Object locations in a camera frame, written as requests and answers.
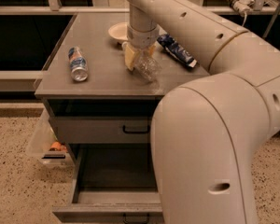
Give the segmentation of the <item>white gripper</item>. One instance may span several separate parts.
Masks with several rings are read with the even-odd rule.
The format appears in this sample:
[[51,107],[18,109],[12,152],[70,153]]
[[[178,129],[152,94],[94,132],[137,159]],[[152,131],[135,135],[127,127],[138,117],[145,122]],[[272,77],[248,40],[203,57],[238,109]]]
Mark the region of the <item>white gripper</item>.
[[128,25],[127,28],[127,37],[129,42],[123,43],[124,51],[124,62],[126,67],[132,71],[133,70],[133,61],[135,57],[140,52],[139,49],[147,49],[148,55],[152,56],[156,49],[156,41],[159,36],[159,27],[154,28],[151,31],[139,32],[132,28],[131,25]]

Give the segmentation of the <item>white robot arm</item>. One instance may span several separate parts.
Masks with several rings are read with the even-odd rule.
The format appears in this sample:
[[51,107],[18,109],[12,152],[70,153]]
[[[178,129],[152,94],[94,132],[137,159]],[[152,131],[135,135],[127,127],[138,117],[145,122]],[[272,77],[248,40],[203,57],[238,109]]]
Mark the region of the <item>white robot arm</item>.
[[280,131],[280,51],[187,0],[127,0],[132,27],[156,22],[207,77],[169,91],[151,123],[165,224],[259,224],[251,163]]

